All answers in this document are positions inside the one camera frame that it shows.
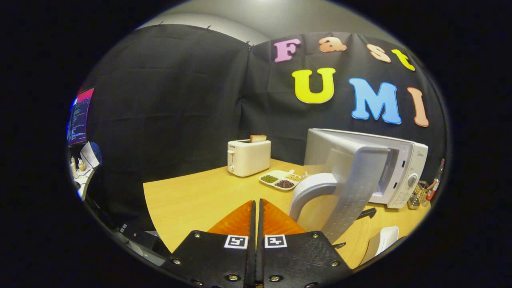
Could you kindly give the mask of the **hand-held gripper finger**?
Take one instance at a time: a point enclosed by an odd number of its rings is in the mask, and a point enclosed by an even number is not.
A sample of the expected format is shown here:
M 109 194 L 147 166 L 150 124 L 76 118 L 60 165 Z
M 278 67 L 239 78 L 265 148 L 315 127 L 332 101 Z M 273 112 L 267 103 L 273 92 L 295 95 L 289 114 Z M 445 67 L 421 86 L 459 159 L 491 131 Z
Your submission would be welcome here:
M 256 203 L 247 201 L 208 231 L 191 231 L 161 268 L 194 288 L 254 288 Z
M 264 288 L 323 288 L 353 270 L 321 231 L 304 231 L 268 200 L 258 215 L 258 282 Z

